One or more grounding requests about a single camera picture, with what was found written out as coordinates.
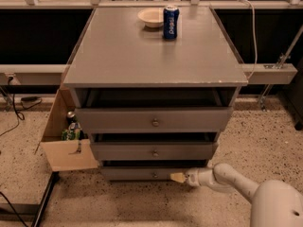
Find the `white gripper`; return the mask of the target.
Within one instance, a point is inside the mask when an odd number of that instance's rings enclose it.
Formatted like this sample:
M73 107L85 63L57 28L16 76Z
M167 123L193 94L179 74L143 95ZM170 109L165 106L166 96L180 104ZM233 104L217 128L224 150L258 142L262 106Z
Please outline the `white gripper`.
M215 178L211 168L191 168L184 173L171 173L170 178L177 183L188 183L190 186L207 186L212 187L215 183Z

